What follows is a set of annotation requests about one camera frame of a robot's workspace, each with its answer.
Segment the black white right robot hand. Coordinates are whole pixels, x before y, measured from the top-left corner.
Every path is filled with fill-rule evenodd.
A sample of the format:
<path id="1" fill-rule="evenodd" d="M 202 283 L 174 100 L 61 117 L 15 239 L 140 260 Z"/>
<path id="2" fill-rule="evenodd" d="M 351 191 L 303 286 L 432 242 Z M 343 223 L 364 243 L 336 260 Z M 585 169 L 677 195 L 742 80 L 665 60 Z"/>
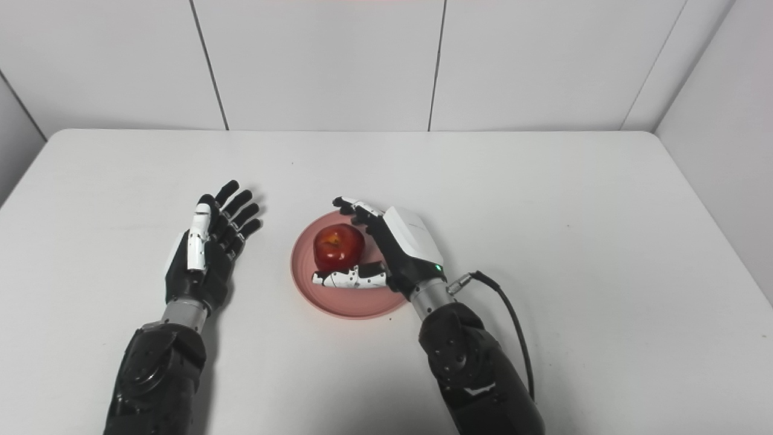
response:
<path id="1" fill-rule="evenodd" d="M 383 256 L 381 262 L 317 270 L 312 283 L 346 289 L 388 287 L 409 302 L 428 308 L 448 303 L 443 257 L 422 219 L 411 210 L 383 211 L 345 196 L 332 201 L 340 213 L 361 225 Z"/>

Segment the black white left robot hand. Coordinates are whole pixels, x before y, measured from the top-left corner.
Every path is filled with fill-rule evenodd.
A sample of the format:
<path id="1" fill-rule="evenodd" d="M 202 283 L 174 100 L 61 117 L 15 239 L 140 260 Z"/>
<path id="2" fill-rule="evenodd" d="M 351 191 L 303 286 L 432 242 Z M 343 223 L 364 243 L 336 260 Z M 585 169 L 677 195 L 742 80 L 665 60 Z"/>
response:
<path id="1" fill-rule="evenodd" d="M 172 254 L 165 275 L 165 302 L 193 300 L 208 314 L 220 309 L 226 303 L 237 258 L 263 225 L 259 211 L 253 193 L 235 179 L 215 195 L 202 195 Z"/>

